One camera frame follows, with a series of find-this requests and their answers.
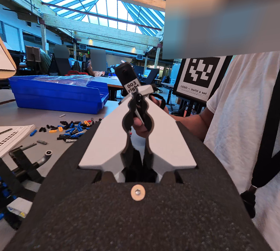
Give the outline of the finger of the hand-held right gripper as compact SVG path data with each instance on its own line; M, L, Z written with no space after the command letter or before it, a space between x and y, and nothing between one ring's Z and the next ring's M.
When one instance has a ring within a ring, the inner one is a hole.
M136 99L145 99L149 94L154 93L153 85L142 85L136 88Z
M134 120L134 125L144 125L144 121L138 109L136 109L133 114L133 120Z

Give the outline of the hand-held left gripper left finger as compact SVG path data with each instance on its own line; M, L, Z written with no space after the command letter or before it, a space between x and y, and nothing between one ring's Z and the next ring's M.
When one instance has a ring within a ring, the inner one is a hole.
M129 131L134 121L133 114L133 98L125 97L99 124L79 168L111 172L117 182L125 182L123 170L129 168L133 156Z

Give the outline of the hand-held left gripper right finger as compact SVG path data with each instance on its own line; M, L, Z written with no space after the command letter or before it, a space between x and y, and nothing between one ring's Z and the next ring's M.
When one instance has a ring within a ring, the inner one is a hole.
M193 155L176 123L164 110L149 98L142 100L143 122L146 137L144 162L161 180L164 173L197 166Z

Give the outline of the partly built toy chassis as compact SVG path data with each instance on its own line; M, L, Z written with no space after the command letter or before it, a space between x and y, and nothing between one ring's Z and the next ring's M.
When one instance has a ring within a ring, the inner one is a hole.
M53 152L48 150L38 161L32 163L25 155L27 150L36 143L27 147L18 147L9 152L10 157L16 163L17 168L10 170L1 158L0 166L0 213L1 220L9 226L18 230L23 219L30 211L36 192L24 187L24 181L31 181L41 185L45 177L39 172L38 168L44 165L52 156Z

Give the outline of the person's right forearm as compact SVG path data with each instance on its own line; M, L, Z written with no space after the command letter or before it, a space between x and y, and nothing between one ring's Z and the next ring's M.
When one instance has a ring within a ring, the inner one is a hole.
M179 117L171 114L170 116L176 121L182 123L193 135L203 142L214 117L214 113L205 107L203 112L200 114L188 117Z

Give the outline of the person's right hand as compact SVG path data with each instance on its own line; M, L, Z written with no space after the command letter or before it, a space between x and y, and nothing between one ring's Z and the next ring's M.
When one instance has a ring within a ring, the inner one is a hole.
M152 95L149 96L149 99L152 100L157 106L160 107L162 100L158 99ZM149 131L145 127L145 125L142 123L142 121L138 117L134 117L134 123L133 123L133 128L136 132L136 134L140 137L146 138L149 134Z

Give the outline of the grey office table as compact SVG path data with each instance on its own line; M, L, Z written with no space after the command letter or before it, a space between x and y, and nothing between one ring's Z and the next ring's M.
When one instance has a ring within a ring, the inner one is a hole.
M102 76L98 76L98 77L94 77L93 80L97 81L97 82L106 83L108 85L108 87L119 88L119 89L123 89L124 88L122 86L121 82L119 81L119 79L116 76L115 77L102 77Z

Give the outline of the pile of small toy pieces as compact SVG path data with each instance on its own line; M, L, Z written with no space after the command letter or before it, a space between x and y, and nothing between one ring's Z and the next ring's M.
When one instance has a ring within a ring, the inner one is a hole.
M90 130L94 124L101 122L103 118L85 121L60 121L58 125L49 125L40 127L37 132L43 133L44 138L40 139L46 142L50 142L51 138L57 141L64 141L66 143L71 143L77 141L81 138L88 130Z

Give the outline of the framed marker sign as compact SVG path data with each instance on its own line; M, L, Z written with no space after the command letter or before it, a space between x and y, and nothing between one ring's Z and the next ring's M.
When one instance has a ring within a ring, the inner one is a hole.
M205 104L221 84L232 57L182 59L173 94Z

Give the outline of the clear plastic bag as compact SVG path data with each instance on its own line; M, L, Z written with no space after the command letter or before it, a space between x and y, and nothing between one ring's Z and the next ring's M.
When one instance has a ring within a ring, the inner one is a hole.
M93 76L89 75L70 75L70 76L46 76L40 75L33 78L35 81L50 82L65 85L74 85L80 87L86 87L87 84L94 80Z

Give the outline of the blue plastic bin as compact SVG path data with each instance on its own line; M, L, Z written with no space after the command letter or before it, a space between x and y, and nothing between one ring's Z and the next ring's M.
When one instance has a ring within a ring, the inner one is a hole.
M103 82L92 81L82 87L33 80L37 76L9 78L18 107L98 114L109 98Z

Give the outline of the person's white shirt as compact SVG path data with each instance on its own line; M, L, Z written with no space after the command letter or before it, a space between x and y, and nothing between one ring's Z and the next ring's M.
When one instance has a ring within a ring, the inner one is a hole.
M239 193L251 182L279 64L279 51L237 55L207 102L214 117L204 144Z

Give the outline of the building instruction booklet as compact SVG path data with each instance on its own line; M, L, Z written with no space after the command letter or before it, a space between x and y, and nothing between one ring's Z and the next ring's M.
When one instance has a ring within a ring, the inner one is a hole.
M1 126L0 157L2 158L35 129L34 124L29 126Z

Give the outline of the black badge reel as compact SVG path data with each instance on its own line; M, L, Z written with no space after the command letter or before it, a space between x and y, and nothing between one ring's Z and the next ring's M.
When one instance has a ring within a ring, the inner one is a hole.
M256 210L255 210L256 191L257 191L257 187L251 185L248 190L240 194L240 197L242 198L245 208L251 219L253 219L256 215Z

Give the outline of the tan rounded panel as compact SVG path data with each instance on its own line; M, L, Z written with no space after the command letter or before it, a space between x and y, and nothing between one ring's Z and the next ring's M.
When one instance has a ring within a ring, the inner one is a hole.
M8 79L16 74L16 64L0 39L0 80Z

